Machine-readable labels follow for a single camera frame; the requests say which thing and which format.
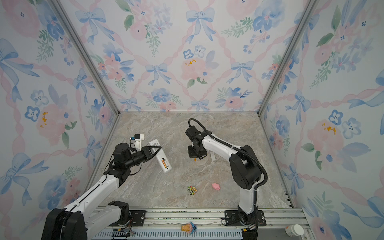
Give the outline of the white remote control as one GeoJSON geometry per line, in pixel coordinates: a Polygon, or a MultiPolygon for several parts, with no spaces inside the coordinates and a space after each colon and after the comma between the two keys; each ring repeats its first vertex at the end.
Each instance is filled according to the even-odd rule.
{"type": "MultiPolygon", "coordinates": [[[[149,146],[162,146],[162,145],[159,143],[159,141],[158,141],[157,139],[155,139],[155,140],[149,142],[149,146]]],[[[165,154],[165,152],[164,152],[163,147],[162,147],[162,149],[157,153],[157,155],[156,155],[156,159],[157,159],[158,163],[160,164],[161,169],[162,169],[162,171],[163,171],[164,173],[167,173],[167,172],[169,172],[169,171],[172,169],[171,163],[170,163],[169,159],[167,158],[167,156],[166,156],[166,154],[165,154]],[[165,160],[166,160],[166,162],[167,162],[167,164],[168,164],[168,166],[169,166],[168,169],[165,169],[165,168],[164,168],[164,165],[163,165],[163,163],[162,163],[162,158],[165,158],[165,160]]]]}

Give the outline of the white battery cover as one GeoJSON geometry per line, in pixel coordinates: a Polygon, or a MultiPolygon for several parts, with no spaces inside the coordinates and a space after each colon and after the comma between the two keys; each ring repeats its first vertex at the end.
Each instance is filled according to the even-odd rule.
{"type": "Polygon", "coordinates": [[[216,160],[215,153],[210,152],[210,156],[211,156],[212,161],[214,162],[216,160]]]}

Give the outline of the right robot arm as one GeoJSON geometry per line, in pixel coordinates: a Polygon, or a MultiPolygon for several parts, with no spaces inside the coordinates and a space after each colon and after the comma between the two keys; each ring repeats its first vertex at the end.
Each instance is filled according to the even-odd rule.
{"type": "Polygon", "coordinates": [[[255,227],[259,210],[257,191],[267,183],[268,174],[253,149],[248,145],[237,147],[214,136],[206,128],[199,131],[192,125],[186,135],[192,142],[188,146],[189,158],[201,160],[208,156],[208,152],[213,152],[229,162],[232,177],[240,188],[239,222],[246,227],[255,227]]]}

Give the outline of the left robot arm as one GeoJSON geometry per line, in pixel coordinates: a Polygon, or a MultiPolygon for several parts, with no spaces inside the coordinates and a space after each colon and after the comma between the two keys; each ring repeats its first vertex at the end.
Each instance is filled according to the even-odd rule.
{"type": "Polygon", "coordinates": [[[111,224],[128,225],[132,217],[125,202],[112,201],[97,214],[93,212],[132,175],[132,167],[151,160],[161,149],[161,146],[144,146],[138,151],[127,143],[116,145],[100,180],[71,204],[48,214],[41,238],[90,240],[111,224]]]}

